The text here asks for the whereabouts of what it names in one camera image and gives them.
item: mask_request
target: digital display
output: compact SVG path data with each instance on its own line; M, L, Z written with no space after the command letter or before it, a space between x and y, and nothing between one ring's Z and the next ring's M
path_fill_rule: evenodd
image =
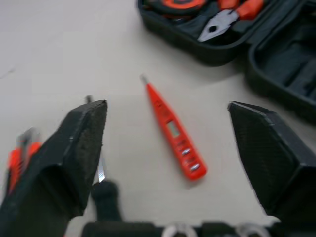
M167 126L168 126L169 131L171 132L171 134L174 138L176 138L177 136L180 135L180 133L179 133L179 131L178 131L178 129L173 121L167 123Z

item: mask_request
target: metal tip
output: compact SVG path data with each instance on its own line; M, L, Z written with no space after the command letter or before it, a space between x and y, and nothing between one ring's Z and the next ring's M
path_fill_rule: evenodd
M105 180L105 172L103 168L103 157L102 153L100 153L100 159L99 159L99 165L98 165L98 178L99 178L99 183L101 183L103 180Z
M140 79L147 85L149 82L144 74L140 75Z
M85 102L88 104L88 103L91 103L93 101L93 98L92 98L92 95L87 95L85 97Z

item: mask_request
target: orange handle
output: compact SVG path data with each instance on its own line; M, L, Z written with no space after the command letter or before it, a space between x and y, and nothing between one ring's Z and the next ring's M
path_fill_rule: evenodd
M239 6L239 0L218 0L221 10L235 9Z
M188 9L191 7L202 7L205 0L163 0L163 4L175 9Z
M259 14L264 4L264 0L248 0L241 5L236 12L240 20L253 20Z
M32 155L36 153L40 147L41 147L41 143L39 142L34 142L31 144L30 149L28 150L26 165L29 164ZM11 152L10 157L9 157L9 170L10 170L10 180L8 180L9 192L11 192L14 189L16 183L19 180L19 177L22 174L20 156L21 156L21 149L17 148Z

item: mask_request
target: tape measure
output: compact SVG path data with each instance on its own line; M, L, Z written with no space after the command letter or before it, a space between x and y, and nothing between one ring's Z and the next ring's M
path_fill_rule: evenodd
M208 0L147 0L146 4L160 14L191 16L197 14Z

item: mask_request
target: black tool case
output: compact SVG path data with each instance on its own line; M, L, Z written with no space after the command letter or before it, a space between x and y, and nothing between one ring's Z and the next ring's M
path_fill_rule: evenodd
M316 123L315 0L266 1L253 21L238 21L223 35L205 42L198 37L220 11L217 0L191 20L165 18L144 2L137 0L137 7L148 30L211 66L247 53L245 78L251 88Z

